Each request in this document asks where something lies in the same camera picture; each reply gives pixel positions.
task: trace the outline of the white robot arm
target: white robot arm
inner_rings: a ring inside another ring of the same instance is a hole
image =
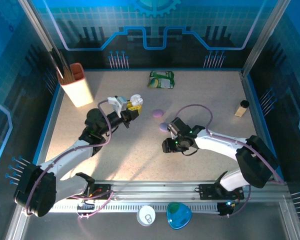
[[[114,109],[114,112],[106,116],[113,133],[120,124],[124,124],[128,128],[130,122],[139,116],[143,100],[140,95],[136,94],[129,101],[123,96],[116,96],[109,97],[107,102],[113,105]],[[98,194],[108,190],[107,186],[96,185],[92,177],[82,172],[66,180],[61,180],[78,164],[100,151],[102,144],[106,142],[103,135],[109,131],[109,126],[98,108],[91,109],[87,113],[84,124],[86,127],[81,136],[66,151],[39,166],[30,163],[24,167],[14,193],[14,201],[17,204],[27,207],[27,201],[30,198],[27,211],[41,217],[48,213],[54,203],[62,199],[71,196],[90,197],[97,190],[100,190]],[[31,195],[35,182],[38,182],[40,177],[42,178]]]
[[[180,152],[186,155],[189,148],[194,148],[195,151],[186,156],[202,149],[228,156],[238,162],[239,168],[223,173],[216,181],[215,188],[221,197],[247,185],[263,188],[272,175],[261,159],[243,145],[256,150],[273,169],[279,166],[278,160],[265,143],[254,135],[250,138],[237,138],[208,131],[199,125],[190,128],[178,117],[168,124],[168,130],[171,138],[162,143],[164,153]]]

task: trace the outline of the blue lid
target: blue lid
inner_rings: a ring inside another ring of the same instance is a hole
[[[192,217],[189,207],[181,202],[171,202],[166,209],[168,223],[173,229],[182,229],[187,225]]]

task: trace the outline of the bottle cap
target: bottle cap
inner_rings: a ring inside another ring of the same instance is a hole
[[[247,100],[243,100],[240,102],[240,106],[246,109],[249,107],[249,102]]]

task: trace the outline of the glass panel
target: glass panel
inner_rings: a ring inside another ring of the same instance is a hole
[[[300,192],[300,1],[291,1],[251,70],[291,193]]]
[[[88,69],[241,69],[277,0],[34,0]]]
[[[12,157],[33,161],[56,89],[48,57],[18,1],[0,1],[0,239],[22,174]]]

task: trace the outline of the purple eraser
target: purple eraser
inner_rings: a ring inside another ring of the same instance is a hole
[[[160,130],[165,133],[169,132],[168,131],[168,123],[165,123],[165,122],[160,123]]]
[[[152,116],[156,119],[161,118],[164,115],[164,111],[161,109],[156,109],[152,111]]]

